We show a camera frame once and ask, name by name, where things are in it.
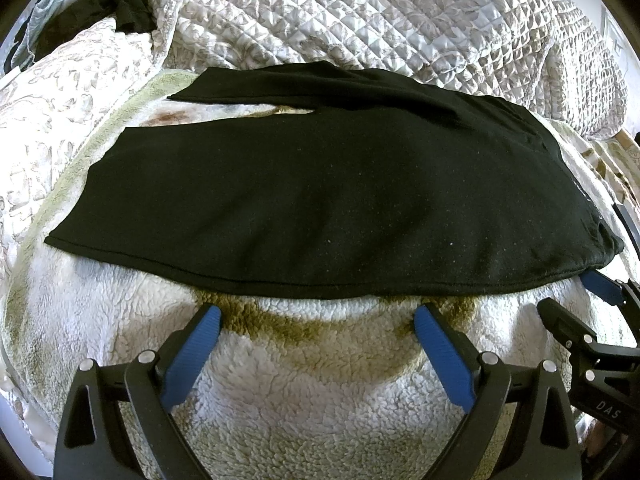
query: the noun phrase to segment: stain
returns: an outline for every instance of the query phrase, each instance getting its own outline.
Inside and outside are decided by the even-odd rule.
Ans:
[[[140,126],[171,126],[172,124],[186,124],[192,122],[190,115],[180,110],[178,112],[160,112],[152,115]]]
[[[622,173],[614,173],[614,175],[620,180],[622,185],[625,187],[626,192],[629,193],[629,196],[633,197],[634,201],[636,202],[636,194],[634,193],[631,184],[629,184],[629,181],[626,179],[626,176],[624,176]]]
[[[300,108],[292,108],[286,105],[278,105],[273,110],[266,110],[263,112],[252,112],[247,115],[238,116],[238,119],[243,117],[268,117],[270,115],[279,115],[279,114],[306,114],[308,110],[302,110]]]
[[[604,178],[605,175],[607,174],[607,165],[604,163],[603,160],[598,160],[598,165],[596,166],[596,171],[598,172],[598,174]]]
[[[455,329],[464,330],[476,304],[473,297],[387,296],[364,316],[325,321],[267,312],[244,296],[200,290],[197,297],[220,308],[223,328],[261,341],[281,364],[321,381],[367,383],[392,380],[424,365],[413,329],[418,305],[436,304]]]

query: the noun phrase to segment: quilted bedspread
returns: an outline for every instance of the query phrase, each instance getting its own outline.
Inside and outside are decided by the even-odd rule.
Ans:
[[[165,66],[323,59],[501,96],[588,138],[626,113],[620,69],[571,0],[186,0]]]

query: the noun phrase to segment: screw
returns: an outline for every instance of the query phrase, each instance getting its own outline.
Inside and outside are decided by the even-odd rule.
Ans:
[[[493,352],[484,352],[482,354],[482,362],[486,365],[497,365],[498,356]]]
[[[553,361],[549,361],[548,359],[542,361],[542,367],[549,372],[550,374],[554,373],[556,370],[558,370],[558,367],[556,366],[556,363]]]
[[[83,371],[83,372],[88,372],[93,367],[94,367],[94,360],[93,359],[88,359],[88,358],[83,360],[80,363],[80,365],[78,366],[78,368],[80,368],[80,370]]]
[[[146,365],[156,358],[156,353],[153,350],[145,350],[138,356],[138,362]]]

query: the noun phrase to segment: white sherpa blanket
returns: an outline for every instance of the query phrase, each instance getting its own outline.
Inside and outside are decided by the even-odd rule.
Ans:
[[[222,333],[174,417],[214,478],[421,478],[462,416],[412,332],[415,308],[426,298],[319,301],[215,294],[43,243],[79,197],[89,165],[126,124],[290,111],[164,101],[192,80],[176,71],[155,78],[91,136],[44,200],[22,244],[2,320],[13,382],[55,429],[80,360],[91,356],[101,365],[116,364],[158,348],[200,303],[210,301],[223,311]],[[625,240],[628,249],[607,272],[638,279],[640,262],[610,208],[606,183],[563,139],[577,134],[556,123],[560,135],[542,121],[585,192]],[[567,354],[536,313],[537,301],[547,296],[592,326],[601,341],[634,342],[619,312],[587,293],[577,278],[518,294],[433,301],[479,349],[514,364],[533,366],[551,358],[566,379]],[[505,416],[481,467],[485,474],[507,423]],[[152,459],[132,433],[145,472],[155,478]]]
[[[330,60],[488,94],[605,139],[626,85],[571,0],[185,0],[168,68]]]

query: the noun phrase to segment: black t-shirt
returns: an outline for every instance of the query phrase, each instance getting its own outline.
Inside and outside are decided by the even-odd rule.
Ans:
[[[311,108],[126,128],[46,242],[232,294],[497,294],[623,248],[526,109],[383,70],[210,68],[172,96]]]

